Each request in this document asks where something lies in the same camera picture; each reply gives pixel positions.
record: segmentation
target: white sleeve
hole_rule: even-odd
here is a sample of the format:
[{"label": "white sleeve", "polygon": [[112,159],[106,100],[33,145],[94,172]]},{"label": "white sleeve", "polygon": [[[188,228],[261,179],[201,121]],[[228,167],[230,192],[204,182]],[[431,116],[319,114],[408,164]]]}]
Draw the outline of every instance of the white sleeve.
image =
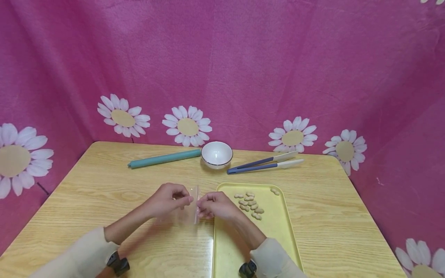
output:
[{"label": "white sleeve", "polygon": [[266,238],[250,254],[258,278],[307,278],[274,238]]},{"label": "white sleeve", "polygon": [[118,248],[119,245],[105,240],[103,227],[96,228],[78,239],[62,255],[33,273],[30,278],[96,277]]}]

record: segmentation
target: wood grain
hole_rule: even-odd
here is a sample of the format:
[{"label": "wood grain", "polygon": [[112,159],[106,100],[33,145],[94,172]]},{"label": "wood grain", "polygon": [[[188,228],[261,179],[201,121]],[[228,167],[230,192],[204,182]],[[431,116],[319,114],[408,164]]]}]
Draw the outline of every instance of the wood grain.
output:
[{"label": "wood grain", "polygon": [[[304,155],[295,168],[227,175],[199,157],[128,169],[131,160],[192,148],[96,142],[0,257],[0,277],[27,277],[80,236],[106,226],[145,201],[165,182],[273,184],[286,196],[295,239],[309,277],[406,277],[362,200],[331,156]],[[234,151],[233,165],[272,153]],[[213,222],[191,227],[146,223],[120,249],[132,277],[211,277]]]}]

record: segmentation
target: hand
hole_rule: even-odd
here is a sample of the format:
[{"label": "hand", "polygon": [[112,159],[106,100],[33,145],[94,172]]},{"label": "hand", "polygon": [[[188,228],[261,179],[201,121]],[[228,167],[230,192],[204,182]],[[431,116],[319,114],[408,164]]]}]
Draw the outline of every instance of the hand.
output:
[{"label": "hand", "polygon": [[224,220],[233,220],[243,212],[224,194],[209,192],[198,201],[199,217],[211,219],[215,216]]},{"label": "hand", "polygon": [[157,218],[169,212],[190,205],[193,197],[183,185],[165,183],[140,208],[147,213],[147,217]]}]

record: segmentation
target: daisy center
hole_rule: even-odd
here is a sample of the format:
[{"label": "daisy center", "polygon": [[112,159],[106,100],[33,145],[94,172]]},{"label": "daisy center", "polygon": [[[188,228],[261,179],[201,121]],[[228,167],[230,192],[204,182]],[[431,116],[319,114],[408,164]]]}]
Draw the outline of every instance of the daisy center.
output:
[{"label": "daisy center", "polygon": [[178,130],[180,133],[186,136],[194,136],[198,134],[199,127],[194,120],[190,118],[183,118],[178,122]]},{"label": "daisy center", "polygon": [[119,109],[111,111],[111,118],[116,122],[116,124],[124,127],[132,127],[136,123],[133,116]]},{"label": "daisy center", "polygon": [[295,146],[299,143],[303,142],[304,135],[299,130],[291,130],[288,133],[284,134],[281,138],[281,141],[286,146]]},{"label": "daisy center", "polygon": [[9,145],[0,149],[0,175],[15,177],[31,162],[31,154],[22,146]]},{"label": "daisy center", "polygon": [[434,269],[425,265],[417,265],[411,273],[413,278],[442,278]]},{"label": "daisy center", "polygon": [[349,162],[354,157],[354,146],[351,142],[341,141],[335,147],[338,158],[343,162]]}]

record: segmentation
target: pink backdrop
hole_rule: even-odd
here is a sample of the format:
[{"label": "pink backdrop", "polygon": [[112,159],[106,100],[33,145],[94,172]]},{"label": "pink backdrop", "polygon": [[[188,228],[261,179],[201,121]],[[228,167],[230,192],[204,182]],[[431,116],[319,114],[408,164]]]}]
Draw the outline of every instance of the pink backdrop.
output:
[{"label": "pink backdrop", "polygon": [[0,159],[31,155],[0,164],[0,254],[92,142],[210,139],[332,147],[407,274],[445,272],[442,0],[0,0],[0,23]]}]

